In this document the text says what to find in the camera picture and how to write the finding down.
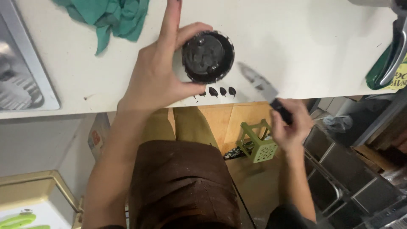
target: plastic bag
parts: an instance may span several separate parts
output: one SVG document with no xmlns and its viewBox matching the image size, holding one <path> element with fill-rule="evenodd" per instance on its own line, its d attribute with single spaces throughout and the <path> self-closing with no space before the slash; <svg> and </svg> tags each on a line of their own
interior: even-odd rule
<svg viewBox="0 0 407 229">
<path fill-rule="evenodd" d="M 329 130 L 336 133 L 345 133 L 353 125 L 353 120 L 349 115 L 327 116 L 322 121 Z"/>
</svg>

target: left hand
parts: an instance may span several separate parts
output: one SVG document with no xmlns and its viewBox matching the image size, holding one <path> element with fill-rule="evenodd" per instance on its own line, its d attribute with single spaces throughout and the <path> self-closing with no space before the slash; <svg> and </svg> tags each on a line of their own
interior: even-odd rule
<svg viewBox="0 0 407 229">
<path fill-rule="evenodd" d="M 139 51 L 118 112 L 139 110 L 151 113 L 205 91 L 205 85 L 181 82 L 172 70 L 175 50 L 195 34 L 213 29 L 200 22 L 179 29 L 181 7 L 182 0 L 168 0 L 160 36 L 156 42 Z"/>
</svg>

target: paint dab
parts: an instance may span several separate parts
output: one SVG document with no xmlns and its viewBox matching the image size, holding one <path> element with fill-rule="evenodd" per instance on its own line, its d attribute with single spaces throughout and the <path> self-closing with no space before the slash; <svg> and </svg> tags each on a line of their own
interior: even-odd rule
<svg viewBox="0 0 407 229">
<path fill-rule="evenodd" d="M 215 90 L 215 88 L 209 87 L 209 94 L 212 96 L 216 96 L 218 98 L 218 92 Z"/>
<path fill-rule="evenodd" d="M 236 97 L 236 90 L 233 87 L 229 87 L 229 94 L 233 95 L 233 98 Z"/>
<path fill-rule="evenodd" d="M 226 97 L 226 89 L 225 88 L 220 88 L 219 91 L 221 91 L 221 95 L 224 95 Z"/>
</svg>

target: khaki pants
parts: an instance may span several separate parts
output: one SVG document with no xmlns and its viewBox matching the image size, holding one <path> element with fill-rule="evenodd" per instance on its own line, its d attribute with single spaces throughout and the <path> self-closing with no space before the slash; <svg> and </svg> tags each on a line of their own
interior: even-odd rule
<svg viewBox="0 0 407 229">
<path fill-rule="evenodd" d="M 208 121 L 198 107 L 178 107 L 173 108 L 173 112 L 175 135 L 168 120 L 168 108 L 163 108 L 154 112 L 147 120 L 141 142 L 152 140 L 190 141 L 219 148 Z"/>
</svg>

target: teal rag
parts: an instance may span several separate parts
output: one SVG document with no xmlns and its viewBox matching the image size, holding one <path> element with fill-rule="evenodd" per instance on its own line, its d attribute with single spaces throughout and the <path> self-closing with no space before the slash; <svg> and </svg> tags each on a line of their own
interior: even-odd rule
<svg viewBox="0 0 407 229">
<path fill-rule="evenodd" d="M 96 26 L 99 55 L 113 36 L 137 41 L 143 29 L 149 0 L 53 0 L 63 6 L 69 16 L 79 22 Z"/>
</svg>

